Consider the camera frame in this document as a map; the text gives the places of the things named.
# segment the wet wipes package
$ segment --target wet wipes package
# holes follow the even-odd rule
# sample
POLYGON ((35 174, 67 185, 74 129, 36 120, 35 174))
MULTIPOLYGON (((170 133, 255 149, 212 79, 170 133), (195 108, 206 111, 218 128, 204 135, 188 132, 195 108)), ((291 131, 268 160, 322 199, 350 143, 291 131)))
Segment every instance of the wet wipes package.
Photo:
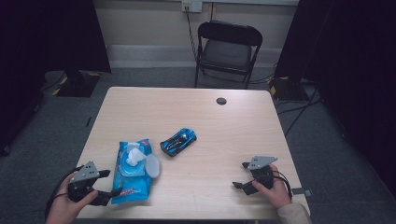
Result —
POLYGON ((149 197, 151 176, 146 171, 148 155, 153 156, 148 139, 133 143, 120 142, 113 189, 122 187, 122 192, 111 203, 146 200, 149 197))

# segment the blue toy car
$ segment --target blue toy car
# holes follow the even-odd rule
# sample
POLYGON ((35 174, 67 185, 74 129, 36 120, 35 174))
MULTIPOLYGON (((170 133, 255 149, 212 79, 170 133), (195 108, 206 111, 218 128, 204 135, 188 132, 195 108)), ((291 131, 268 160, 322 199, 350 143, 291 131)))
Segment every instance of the blue toy car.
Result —
POLYGON ((170 157, 174 157, 195 140, 197 140, 195 132, 183 128, 168 140, 161 142, 161 149, 170 157))

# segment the hand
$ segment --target hand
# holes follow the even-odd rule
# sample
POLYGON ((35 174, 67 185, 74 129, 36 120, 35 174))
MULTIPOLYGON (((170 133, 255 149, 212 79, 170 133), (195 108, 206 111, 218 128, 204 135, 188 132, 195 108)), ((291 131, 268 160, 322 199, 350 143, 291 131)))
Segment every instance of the hand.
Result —
MULTIPOLYGON (((276 166, 274 166, 273 164, 270 164, 270 167, 273 171, 277 171, 276 166)), ((291 203, 291 199, 289 197, 288 191, 286 190, 285 184, 280 179, 274 178, 274 186, 271 189, 266 188, 257 180, 253 180, 252 185, 259 192, 265 195, 265 197, 276 209, 279 209, 291 203)))
POLYGON ((57 195, 60 196, 58 196, 53 201, 52 207, 49 210, 49 216, 47 218, 46 224, 72 223, 78 216, 81 209, 87 204, 91 203, 98 196, 98 191, 94 190, 85 196, 85 198, 81 199, 78 203, 71 201, 67 196, 67 186, 70 183, 70 179, 74 175, 75 174, 69 175, 59 187, 57 195))

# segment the chair leg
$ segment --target chair leg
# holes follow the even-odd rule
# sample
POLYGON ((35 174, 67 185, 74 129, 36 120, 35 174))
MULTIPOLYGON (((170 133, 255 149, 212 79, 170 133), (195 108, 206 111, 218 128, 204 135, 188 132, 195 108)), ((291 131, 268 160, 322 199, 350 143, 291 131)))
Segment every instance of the chair leg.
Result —
POLYGON ((244 78, 245 80, 245 90, 248 89, 248 83, 250 82, 251 72, 244 78))

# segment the gray carpet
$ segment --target gray carpet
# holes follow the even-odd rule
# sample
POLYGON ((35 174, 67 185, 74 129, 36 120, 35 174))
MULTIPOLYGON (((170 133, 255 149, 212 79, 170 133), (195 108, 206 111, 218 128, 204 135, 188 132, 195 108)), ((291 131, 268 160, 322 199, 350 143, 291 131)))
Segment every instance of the gray carpet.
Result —
MULTIPOLYGON (((256 68, 251 80, 270 76, 272 68, 256 68)), ((193 88, 194 68, 115 68, 104 74, 91 98, 54 97, 45 93, 41 107, 0 158, 0 223, 44 223, 46 201, 59 179, 75 167, 106 91, 112 86, 193 88)), ((47 85, 62 72, 46 74, 47 85)), ((242 89, 243 84, 200 76, 200 88, 242 89)), ((264 83, 250 89, 267 90, 264 83)), ((315 86, 305 86, 309 95, 315 86)), ((274 101, 278 112, 301 103, 274 101)), ((279 115, 286 131, 300 110, 279 115)), ((314 223, 396 223, 396 203, 370 164, 342 137, 337 119, 323 103, 309 106, 287 135, 314 223)), ((119 223, 78 220, 76 223, 119 223)), ((261 221, 261 223, 278 223, 261 221)))

